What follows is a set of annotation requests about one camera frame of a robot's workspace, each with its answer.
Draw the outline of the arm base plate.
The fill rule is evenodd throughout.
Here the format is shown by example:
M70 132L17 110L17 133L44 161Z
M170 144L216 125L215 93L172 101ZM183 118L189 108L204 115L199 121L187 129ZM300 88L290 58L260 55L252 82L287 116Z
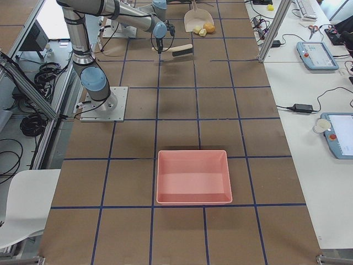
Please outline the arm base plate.
M86 94L85 101L90 103L83 106L82 122L123 122L125 117L128 87L110 87L110 97L101 105Z
M121 24L118 21L107 19L104 25L103 38L135 39L137 28Z

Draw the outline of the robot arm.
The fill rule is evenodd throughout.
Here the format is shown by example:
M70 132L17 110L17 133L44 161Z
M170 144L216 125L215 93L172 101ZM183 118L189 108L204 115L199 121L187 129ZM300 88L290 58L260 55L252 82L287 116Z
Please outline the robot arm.
M57 1L61 6L73 49L73 67L92 101L97 105L113 99L109 81L96 62L92 51L85 16L107 17L119 23L151 33L157 52L163 51L163 38L175 30L166 20L167 1L134 8L120 1Z

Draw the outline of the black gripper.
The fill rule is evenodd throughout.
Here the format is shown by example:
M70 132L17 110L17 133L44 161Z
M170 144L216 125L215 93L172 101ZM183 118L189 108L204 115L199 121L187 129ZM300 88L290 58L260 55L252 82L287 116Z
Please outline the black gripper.
M175 35L175 26L171 23L166 23L165 25L166 25L167 31L170 33L170 35L174 36ZM157 52L162 53L163 52L163 39L156 38L156 44L157 44Z

